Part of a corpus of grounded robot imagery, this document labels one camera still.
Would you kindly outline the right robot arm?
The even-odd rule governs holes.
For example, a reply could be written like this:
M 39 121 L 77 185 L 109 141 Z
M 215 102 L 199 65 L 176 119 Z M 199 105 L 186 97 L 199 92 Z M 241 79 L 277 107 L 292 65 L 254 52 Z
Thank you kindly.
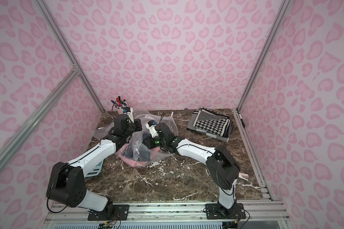
M 207 166 L 214 183 L 219 187 L 218 203 L 230 213 L 236 199 L 236 183 L 240 165 L 223 146 L 205 147 L 186 138 L 174 135 L 165 123 L 150 121 L 146 125 L 151 137 L 148 148 L 159 147 L 162 151 L 180 156 L 187 156 Z

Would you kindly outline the dark blanket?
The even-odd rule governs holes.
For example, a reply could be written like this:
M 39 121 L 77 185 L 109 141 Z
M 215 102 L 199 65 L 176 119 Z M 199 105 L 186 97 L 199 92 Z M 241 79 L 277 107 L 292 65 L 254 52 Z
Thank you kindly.
M 141 159 L 142 155 L 144 155 L 144 153 L 142 153 L 142 151 L 146 151 L 147 147 L 144 145 L 144 139 L 147 136 L 151 136 L 151 134 L 142 134 L 142 135 L 133 135 L 129 141 L 128 146 L 130 148 L 132 148 L 133 150 L 133 157 L 135 159 Z

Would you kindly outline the grey white checked blanket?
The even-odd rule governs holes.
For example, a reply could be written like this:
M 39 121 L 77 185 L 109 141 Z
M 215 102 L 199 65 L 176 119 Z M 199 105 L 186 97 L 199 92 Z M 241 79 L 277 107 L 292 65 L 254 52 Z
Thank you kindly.
M 186 129 L 219 141 L 228 142 L 233 127 L 232 117 L 201 108 L 193 112 Z

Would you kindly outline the clear plastic vacuum bag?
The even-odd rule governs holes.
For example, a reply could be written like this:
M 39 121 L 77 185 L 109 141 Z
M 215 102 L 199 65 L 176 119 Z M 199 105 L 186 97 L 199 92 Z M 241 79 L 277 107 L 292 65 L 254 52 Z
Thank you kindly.
M 133 115 L 134 118 L 141 120 L 142 131 L 134 133 L 125 148 L 116 155 L 131 167 L 146 167 L 153 162 L 172 156 L 171 153 L 161 150 L 159 146 L 154 146 L 157 140 L 151 139 L 151 134 L 145 125 L 152 120 L 157 123 L 165 123 L 171 132 L 177 136 L 178 127 L 173 117 L 174 113 L 165 111 L 152 113 L 138 108 Z

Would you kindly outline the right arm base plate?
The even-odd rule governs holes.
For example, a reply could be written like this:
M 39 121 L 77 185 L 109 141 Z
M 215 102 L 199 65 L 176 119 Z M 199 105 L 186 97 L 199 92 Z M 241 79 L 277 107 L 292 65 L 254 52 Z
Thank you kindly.
M 240 203 L 235 203 L 230 209 L 224 208 L 219 203 L 206 204 L 203 212 L 207 219 L 233 219 L 236 221 L 246 219 L 244 207 Z

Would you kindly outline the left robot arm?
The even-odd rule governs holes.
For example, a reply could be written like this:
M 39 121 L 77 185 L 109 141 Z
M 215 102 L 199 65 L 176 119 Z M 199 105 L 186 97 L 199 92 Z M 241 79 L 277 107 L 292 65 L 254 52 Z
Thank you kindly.
M 141 121 L 134 119 L 132 113 L 116 116 L 113 124 L 114 127 L 98 145 L 69 162 L 58 162 L 53 166 L 46 191 L 48 201 L 53 200 L 71 208 L 84 208 L 92 214 L 105 215 L 108 219 L 113 216 L 112 200 L 87 190 L 85 176 L 106 157 L 127 144 L 133 133 L 142 130 Z

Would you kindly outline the black white houndstooth blanket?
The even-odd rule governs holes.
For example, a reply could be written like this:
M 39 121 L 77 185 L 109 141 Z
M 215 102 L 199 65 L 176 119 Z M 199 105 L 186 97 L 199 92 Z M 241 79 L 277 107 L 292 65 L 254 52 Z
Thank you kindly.
M 206 108 L 200 108 L 193 126 L 208 133 L 228 138 L 233 124 L 230 116 L 223 115 Z

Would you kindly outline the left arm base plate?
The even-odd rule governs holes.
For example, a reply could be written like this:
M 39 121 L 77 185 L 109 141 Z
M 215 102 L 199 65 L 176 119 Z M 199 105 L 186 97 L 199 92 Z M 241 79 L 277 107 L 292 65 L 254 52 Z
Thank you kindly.
M 113 221 L 116 219 L 127 220 L 129 205 L 113 203 L 107 205 L 103 211 L 89 210 L 88 221 Z

